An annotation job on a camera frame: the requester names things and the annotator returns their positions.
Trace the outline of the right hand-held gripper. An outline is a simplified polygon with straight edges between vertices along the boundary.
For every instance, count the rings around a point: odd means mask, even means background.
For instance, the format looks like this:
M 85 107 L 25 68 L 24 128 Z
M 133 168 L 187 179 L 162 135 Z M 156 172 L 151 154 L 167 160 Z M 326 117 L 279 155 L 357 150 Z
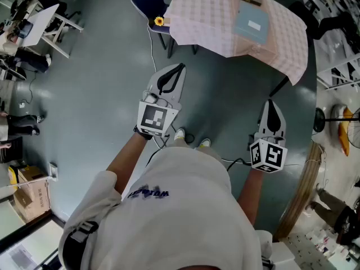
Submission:
M 274 173 L 283 169 L 287 148 L 285 148 L 286 121 L 280 108 L 268 99 L 260 112 L 258 121 L 259 133 L 271 131 L 277 136 L 249 137 L 251 167 L 266 173 Z

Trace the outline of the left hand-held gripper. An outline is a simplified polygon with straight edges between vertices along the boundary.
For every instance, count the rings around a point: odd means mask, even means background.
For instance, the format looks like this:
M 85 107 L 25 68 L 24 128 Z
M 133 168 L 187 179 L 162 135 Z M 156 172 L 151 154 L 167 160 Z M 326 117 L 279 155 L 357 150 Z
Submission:
M 182 106 L 186 77 L 183 63 L 173 64 L 154 73 L 139 102 L 137 129 L 140 133 L 164 138 Z

